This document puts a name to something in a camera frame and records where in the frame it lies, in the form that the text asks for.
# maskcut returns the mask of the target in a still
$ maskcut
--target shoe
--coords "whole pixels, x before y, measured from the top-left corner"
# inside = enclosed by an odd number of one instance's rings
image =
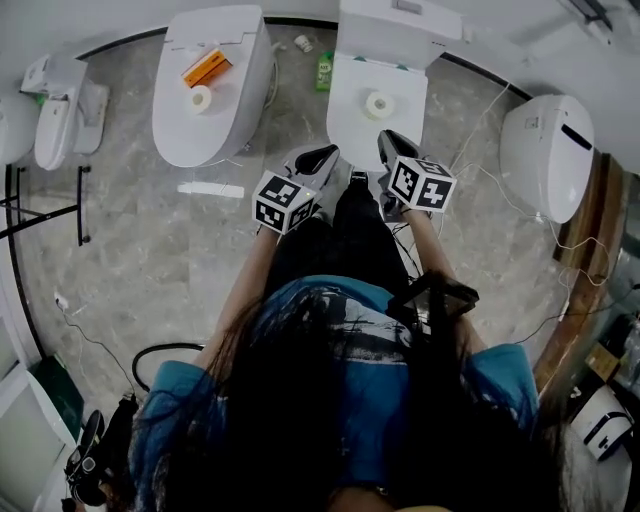
[[[349,176],[349,185],[352,183],[364,183],[366,187],[369,186],[369,174],[366,171],[356,171],[355,168],[351,169],[351,176]]]

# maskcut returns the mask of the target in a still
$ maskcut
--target fiducial marker cube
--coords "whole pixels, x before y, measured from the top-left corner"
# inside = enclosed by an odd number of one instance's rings
[[[319,199],[318,192],[265,171],[253,192],[253,218],[284,235],[311,217]]]
[[[456,181],[444,165],[399,156],[391,171],[389,191],[415,210],[442,213],[449,204]]]

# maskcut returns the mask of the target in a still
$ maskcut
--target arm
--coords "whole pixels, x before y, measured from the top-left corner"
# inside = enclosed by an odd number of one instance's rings
[[[447,257],[444,255],[444,251],[440,246],[438,236],[433,229],[429,217],[419,210],[407,210],[403,213],[403,217],[411,227],[411,232],[416,242],[416,249],[418,250],[418,256],[420,257],[422,271],[435,270],[450,279],[455,279],[456,275]],[[457,331],[460,339],[466,338],[468,340],[469,350],[472,354],[482,352],[487,348],[473,328],[473,325],[471,325],[469,319],[465,316],[460,318]]]
[[[256,236],[249,256],[247,256],[222,308],[216,331],[193,363],[196,366],[205,369],[209,367],[236,316],[247,305],[259,299],[264,292],[279,236],[278,233],[268,228],[261,229]]]

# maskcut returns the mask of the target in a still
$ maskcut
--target gray marble floor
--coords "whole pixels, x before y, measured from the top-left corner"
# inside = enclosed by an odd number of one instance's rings
[[[328,94],[315,92],[314,79],[316,60],[334,47],[335,32],[283,26],[269,26],[269,32],[273,41],[286,46],[278,56],[278,95],[250,144],[232,161],[184,170],[158,154],[151,131],[163,39],[158,36],[89,59],[91,78],[111,87],[104,138],[94,155],[73,155],[55,172],[30,162],[23,201],[35,210],[70,204],[76,166],[91,164],[93,169],[85,194],[91,243],[77,247],[72,216],[17,236],[36,327],[46,348],[66,363],[88,407],[112,411],[128,384],[99,346],[83,342],[65,325],[54,293],[69,301],[70,320],[109,346],[127,370],[134,354],[150,344],[206,340],[251,246],[256,226],[250,193],[263,169],[274,168],[291,148],[328,141]],[[293,44],[303,32],[315,46],[310,54]],[[444,60],[435,62],[427,75],[422,144],[451,164],[501,88]],[[499,176],[501,122],[520,103],[511,93],[496,103],[454,171],[475,162]],[[342,172],[334,176],[334,188],[344,183]],[[238,185],[246,195],[239,200],[177,191],[190,181]],[[440,218],[434,222],[439,227]],[[408,231],[402,239],[410,247]],[[524,338],[562,307],[567,291],[551,259],[549,227],[510,208],[496,184],[475,167],[460,176],[441,240],[459,279],[480,294],[472,317],[489,345]],[[552,328],[549,322],[525,344],[532,362]]]

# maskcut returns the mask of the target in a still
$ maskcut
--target leg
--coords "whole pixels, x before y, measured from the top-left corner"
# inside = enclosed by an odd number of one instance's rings
[[[316,218],[283,236],[271,264],[265,297],[295,279],[330,273],[326,254],[331,246],[331,226]]]
[[[339,242],[337,273],[385,288],[392,294],[409,278],[391,231],[366,183],[353,182],[338,201],[333,221]]]

